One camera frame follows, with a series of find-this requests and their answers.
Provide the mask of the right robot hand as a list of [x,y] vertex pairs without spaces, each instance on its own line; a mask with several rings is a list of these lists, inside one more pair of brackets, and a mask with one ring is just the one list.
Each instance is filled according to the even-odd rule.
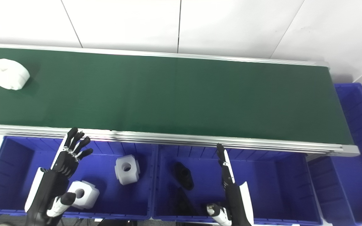
[[248,184],[238,185],[227,150],[217,144],[217,156],[222,171],[222,186],[226,195],[226,206],[216,203],[207,204],[207,213],[220,226],[253,226],[253,207]]

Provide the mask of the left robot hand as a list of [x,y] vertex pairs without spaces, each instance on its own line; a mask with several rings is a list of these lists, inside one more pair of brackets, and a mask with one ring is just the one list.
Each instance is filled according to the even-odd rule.
[[26,226],[56,226],[64,212],[76,200],[76,193],[67,191],[69,179],[79,162],[93,153],[82,150],[90,143],[84,132],[73,127],[65,135],[50,168],[39,167],[25,203]]

